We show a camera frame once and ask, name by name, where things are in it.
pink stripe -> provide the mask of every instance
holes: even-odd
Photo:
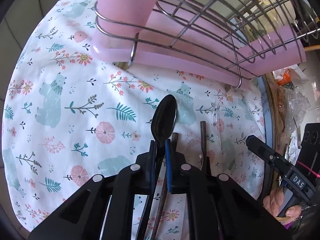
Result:
[[[312,169],[310,169],[308,166],[306,166],[305,164],[297,161],[297,163],[299,163],[302,167],[305,167],[308,171],[310,171],[313,175],[315,175],[317,178],[320,178],[320,174],[316,173],[315,171],[313,171]]]

spoon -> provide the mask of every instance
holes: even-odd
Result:
[[[153,115],[151,122],[151,133],[153,138],[157,143],[157,151],[156,151],[156,167],[154,171],[154,189],[152,194],[148,195],[146,203],[143,208],[141,220],[138,227],[138,232],[136,236],[136,240],[143,240],[147,225],[149,222],[149,216],[151,212],[151,206],[154,196],[154,190],[156,188],[156,181],[158,181],[161,165],[164,158],[164,144],[167,138],[172,134],[174,123],[177,116],[177,101],[173,95],[165,96]]]

patterned cloth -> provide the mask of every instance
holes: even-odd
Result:
[[[229,174],[253,197],[264,163],[245,139],[264,138],[261,93],[199,75],[135,65],[124,71],[92,57],[96,0],[59,1],[29,38],[5,100],[2,153],[10,198],[32,230],[94,174],[117,174],[149,149],[152,116],[172,94],[178,103],[177,150],[199,167],[200,121],[207,123],[213,175]],[[151,236],[164,170],[157,182],[146,239]],[[132,235],[146,196],[135,196]],[[185,195],[168,195],[157,237],[188,238]]]

fingernail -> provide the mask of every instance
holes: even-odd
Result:
[[[289,208],[289,209],[287,210],[287,212],[285,213],[285,215],[286,215],[287,217],[290,217],[290,216],[293,216],[294,213],[295,213],[295,209],[294,209],[294,208]]]

metal wire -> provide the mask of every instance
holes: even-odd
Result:
[[[171,12],[167,12],[162,4],[170,5],[174,9]],[[158,0],[156,9],[153,10],[153,13],[164,14],[173,22],[181,25],[181,31],[177,35],[108,19],[97,11],[96,5],[95,10],[97,14],[96,25],[102,33],[112,38],[133,42],[130,63],[134,61],[137,45],[139,43],[146,43],[203,60],[204,62],[229,71],[239,77],[238,87],[241,86],[242,78],[249,79],[244,76],[244,73],[257,76],[242,68],[241,63],[248,62],[253,64],[255,63],[256,57],[265,59],[266,53],[272,52],[273,54],[276,54],[276,49],[280,47],[283,47],[286,50],[286,44],[291,42],[296,43],[300,54],[300,60],[302,61],[298,40],[304,39],[305,42],[308,42],[309,36],[313,36],[317,39],[320,32],[320,28],[318,28],[317,24],[319,21],[317,15],[305,0]],[[189,19],[182,18],[180,16],[181,14],[178,13],[180,11],[187,12],[188,15],[192,15],[192,17]],[[157,43],[156,41],[143,40],[139,38],[139,34],[134,38],[115,35],[101,28],[98,23],[99,18],[112,23],[139,27],[143,30],[165,35],[172,40],[169,45],[165,45]],[[224,35],[219,36],[219,34],[205,29],[198,23],[199,19],[214,25],[215,29],[218,28],[221,30],[221,33],[224,33]],[[284,25],[289,25],[293,38],[284,40],[280,35],[279,28]],[[205,47],[203,44],[183,38],[188,30],[195,31],[200,35],[211,38],[213,41],[227,47],[233,51],[234,59],[230,60],[213,51],[211,48]],[[271,39],[269,35],[270,32],[273,32],[276,35],[276,39],[279,40],[277,44],[274,44],[274,38]],[[259,41],[261,49],[257,50],[251,44],[255,40]],[[187,43],[191,46],[203,49],[206,52],[210,52],[212,55],[219,56],[221,59],[229,62],[229,65],[222,66],[208,58],[203,58],[188,51],[177,49],[175,46],[177,41]],[[243,46],[249,47],[252,51],[252,55],[244,56],[239,52],[239,49]],[[232,67],[236,67],[237,72],[231,70]]]

